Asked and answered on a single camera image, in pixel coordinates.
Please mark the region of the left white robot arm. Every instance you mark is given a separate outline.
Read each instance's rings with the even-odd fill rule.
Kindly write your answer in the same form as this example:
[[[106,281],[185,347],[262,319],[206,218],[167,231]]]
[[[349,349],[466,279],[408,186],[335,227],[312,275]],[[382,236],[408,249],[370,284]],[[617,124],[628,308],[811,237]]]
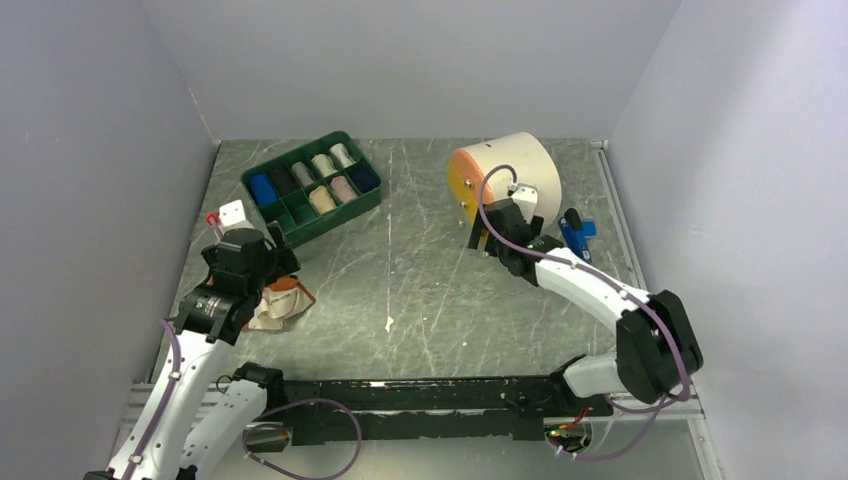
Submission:
[[[284,411],[283,372],[245,363],[213,409],[197,417],[263,289],[300,268],[279,223],[267,229],[231,228],[202,250],[207,277],[163,323],[171,351],[138,420],[108,466],[86,478],[206,479],[249,423]]]

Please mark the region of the orange cream underwear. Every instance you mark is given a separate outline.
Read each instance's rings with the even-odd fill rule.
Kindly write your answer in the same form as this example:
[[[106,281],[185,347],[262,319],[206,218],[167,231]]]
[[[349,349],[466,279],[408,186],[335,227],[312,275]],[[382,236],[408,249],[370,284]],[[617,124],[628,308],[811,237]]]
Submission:
[[[243,327],[248,331],[282,331],[287,321],[304,313],[315,296],[296,276],[284,276],[265,287],[253,317]]]

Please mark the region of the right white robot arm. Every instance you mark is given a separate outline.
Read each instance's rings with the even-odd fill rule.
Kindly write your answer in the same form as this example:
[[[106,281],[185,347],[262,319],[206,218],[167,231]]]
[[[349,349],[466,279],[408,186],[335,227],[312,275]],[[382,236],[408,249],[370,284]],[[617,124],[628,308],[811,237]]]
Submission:
[[[470,248],[481,247],[511,275],[565,298],[614,335],[612,352],[575,357],[552,373],[549,399],[557,412],[572,415],[595,396],[629,394],[655,408],[691,396],[703,355],[679,296],[605,274],[541,234],[511,199],[462,205],[473,216]]]

